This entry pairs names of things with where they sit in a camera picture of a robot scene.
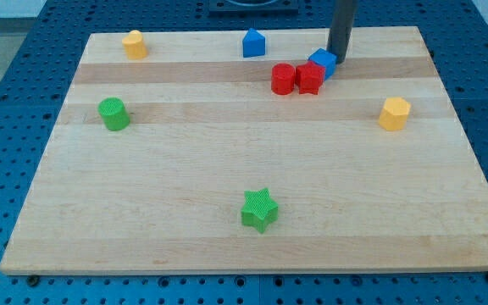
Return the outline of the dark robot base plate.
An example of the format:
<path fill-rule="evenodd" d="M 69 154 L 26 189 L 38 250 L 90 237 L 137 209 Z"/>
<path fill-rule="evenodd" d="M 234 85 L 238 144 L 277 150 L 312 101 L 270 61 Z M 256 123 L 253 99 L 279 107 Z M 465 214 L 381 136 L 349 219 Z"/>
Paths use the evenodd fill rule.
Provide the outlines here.
<path fill-rule="evenodd" d="M 224 13 L 295 13 L 298 0 L 207 0 L 210 14 Z"/>

